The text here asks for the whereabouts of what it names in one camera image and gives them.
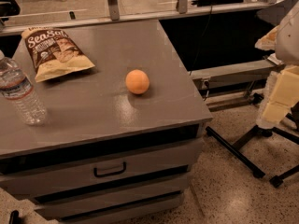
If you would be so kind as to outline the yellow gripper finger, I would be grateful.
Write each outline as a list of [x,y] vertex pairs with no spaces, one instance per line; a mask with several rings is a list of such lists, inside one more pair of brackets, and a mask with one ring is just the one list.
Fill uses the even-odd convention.
[[278,27],[276,26],[255,43],[255,48],[261,50],[274,50],[276,45],[277,32]]
[[271,72],[261,104],[261,124],[279,124],[298,102],[299,67],[288,65],[279,73]]

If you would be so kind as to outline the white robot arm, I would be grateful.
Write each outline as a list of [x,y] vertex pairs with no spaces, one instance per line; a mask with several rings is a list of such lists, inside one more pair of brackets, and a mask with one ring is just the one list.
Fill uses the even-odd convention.
[[270,73],[256,119],[260,128],[272,129],[299,102],[299,2],[279,25],[256,42],[255,47],[272,49],[275,57],[285,64],[280,72]]

